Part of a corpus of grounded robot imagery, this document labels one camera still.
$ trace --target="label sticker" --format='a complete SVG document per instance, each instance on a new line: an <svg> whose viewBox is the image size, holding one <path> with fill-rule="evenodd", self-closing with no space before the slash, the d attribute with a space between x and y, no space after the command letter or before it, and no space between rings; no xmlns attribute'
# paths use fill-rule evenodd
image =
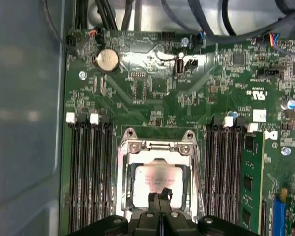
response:
<svg viewBox="0 0 295 236"><path fill-rule="evenodd" d="M252 120L253 122L266 122L266 110L254 109Z"/></svg>

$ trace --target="blue slot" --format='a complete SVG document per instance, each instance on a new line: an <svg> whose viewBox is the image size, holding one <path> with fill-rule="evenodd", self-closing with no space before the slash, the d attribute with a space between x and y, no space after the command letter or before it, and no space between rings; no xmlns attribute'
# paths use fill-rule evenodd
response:
<svg viewBox="0 0 295 236"><path fill-rule="evenodd" d="M285 206L280 199L273 202L273 236L284 236L285 230Z"/></svg>

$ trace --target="gray case wall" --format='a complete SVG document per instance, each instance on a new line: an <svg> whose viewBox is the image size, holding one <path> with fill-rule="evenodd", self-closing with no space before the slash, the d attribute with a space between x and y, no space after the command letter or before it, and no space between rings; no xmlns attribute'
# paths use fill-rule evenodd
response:
<svg viewBox="0 0 295 236"><path fill-rule="evenodd" d="M225 32L220 17L216 19L218 0L201 2L214 31ZM48 3L58 31L66 31L71 25L72 2ZM124 0L111 3L120 26ZM160 0L141 3L141 30L180 30L164 14ZM197 28L185 0L168 3ZM283 15L274 0L230 0L230 16L235 31L243 33ZM281 31L286 36L292 32ZM58 234L63 56L40 0L0 0L0 236Z"/></svg>

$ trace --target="black cable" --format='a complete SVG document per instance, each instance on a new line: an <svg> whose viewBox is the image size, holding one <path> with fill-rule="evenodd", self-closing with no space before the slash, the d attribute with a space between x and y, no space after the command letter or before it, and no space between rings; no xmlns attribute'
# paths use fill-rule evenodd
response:
<svg viewBox="0 0 295 236"><path fill-rule="evenodd" d="M107 20L110 23L111 29L118 30L114 15L113 15L113 11L108 3L108 0L102 0L102 3L103 3L103 8L106 11Z"/></svg>
<svg viewBox="0 0 295 236"><path fill-rule="evenodd" d="M228 16L228 1L229 0L222 0L222 20L227 33L231 36L236 36Z"/></svg>
<svg viewBox="0 0 295 236"><path fill-rule="evenodd" d="M284 14L284 15L289 15L293 12L295 12L295 9L289 8L284 0L275 0L275 4L277 8Z"/></svg>
<svg viewBox="0 0 295 236"><path fill-rule="evenodd" d="M48 5L47 5L47 0L41 0L41 3L43 5L43 10L44 10L44 15L45 15L45 18L48 22L48 25L49 25L49 28L50 30L52 31L55 39L64 47L66 48L67 50L69 51L75 51L77 48L81 48L83 47L83 44L82 45L77 45L76 47L74 46L71 46L69 44L67 44L64 40L61 39L60 35L58 34L55 26L54 26L54 23L51 19L51 16L50 16L50 13L49 13L49 9L48 9Z"/></svg>
<svg viewBox="0 0 295 236"><path fill-rule="evenodd" d="M285 16L284 18L282 18L280 21L277 21L275 23L272 23L266 27L263 27L261 29L255 30L250 33L245 33L238 36L220 36L220 35L215 35L213 33L210 25L207 22L207 19L199 3L199 0L188 0L188 3L192 11L192 14L196 18L199 25L202 27L203 31L206 33L207 38L211 42L221 43L221 44L240 43L248 38L260 36L264 33L274 30L275 28L279 28L283 26L284 24L288 23L290 20L292 20L295 17L295 12L293 12L289 14L288 16Z"/></svg>
<svg viewBox="0 0 295 236"><path fill-rule="evenodd" d="M162 6L163 9L165 11L165 13L167 14L167 16L174 21L177 25L179 25L180 27L182 27L185 31L190 32L190 33L198 33L198 31L191 29L190 27L188 27L184 22L182 22L174 13L173 11L170 9L170 7L168 6L166 0L161 0L162 2Z"/></svg>
<svg viewBox="0 0 295 236"><path fill-rule="evenodd" d="M100 14L100 17L102 18L102 21L103 21L103 26L107 29L107 30L110 30L111 27L108 23L108 20L107 20L107 16L106 16L106 12L103 8L103 5L101 3L100 0L95 0L95 3L97 5L97 8L98 8L98 13Z"/></svg>
<svg viewBox="0 0 295 236"><path fill-rule="evenodd" d="M121 30L128 30L129 28L131 13L132 13L132 3L133 3L133 0L126 0L126 6L124 11L124 17L121 24Z"/></svg>

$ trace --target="motherboard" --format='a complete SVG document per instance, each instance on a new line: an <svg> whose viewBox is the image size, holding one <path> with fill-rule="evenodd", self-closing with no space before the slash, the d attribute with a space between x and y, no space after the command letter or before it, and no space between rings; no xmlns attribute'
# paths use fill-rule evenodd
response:
<svg viewBox="0 0 295 236"><path fill-rule="evenodd" d="M295 236L295 40L207 45L201 34L75 30L67 56L60 235L148 194Z"/></svg>

